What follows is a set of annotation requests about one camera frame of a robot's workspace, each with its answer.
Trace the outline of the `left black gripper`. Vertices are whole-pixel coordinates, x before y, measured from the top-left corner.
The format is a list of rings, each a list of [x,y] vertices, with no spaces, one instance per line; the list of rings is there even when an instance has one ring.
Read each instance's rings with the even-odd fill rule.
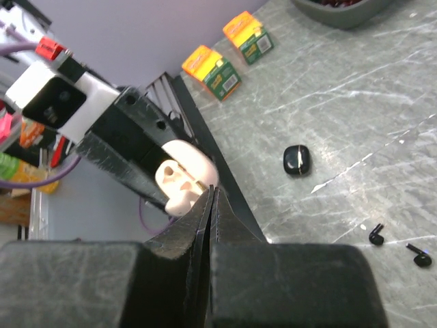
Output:
[[[217,185],[215,164],[148,96],[128,87],[94,122],[76,153],[165,213],[168,197],[137,164],[176,161],[203,185]]]

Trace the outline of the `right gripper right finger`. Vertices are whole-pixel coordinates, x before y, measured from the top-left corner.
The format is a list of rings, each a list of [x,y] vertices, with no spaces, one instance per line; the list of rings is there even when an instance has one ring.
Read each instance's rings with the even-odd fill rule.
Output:
[[[388,327],[365,256],[350,245],[268,243],[216,189],[211,213],[214,327]]]

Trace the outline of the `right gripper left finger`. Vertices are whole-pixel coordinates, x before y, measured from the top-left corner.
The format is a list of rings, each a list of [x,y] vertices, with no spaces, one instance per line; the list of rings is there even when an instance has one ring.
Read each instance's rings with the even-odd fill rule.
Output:
[[[1,248],[2,327],[203,327],[214,192],[145,243]]]

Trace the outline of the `beige earbud charging case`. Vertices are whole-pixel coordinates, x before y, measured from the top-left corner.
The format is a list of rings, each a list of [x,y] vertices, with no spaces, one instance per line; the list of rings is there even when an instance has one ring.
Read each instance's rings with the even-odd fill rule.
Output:
[[[167,142],[162,149],[170,156],[155,173],[155,181],[168,197],[165,211],[185,215],[209,186],[219,184],[215,164],[192,144],[181,139]]]

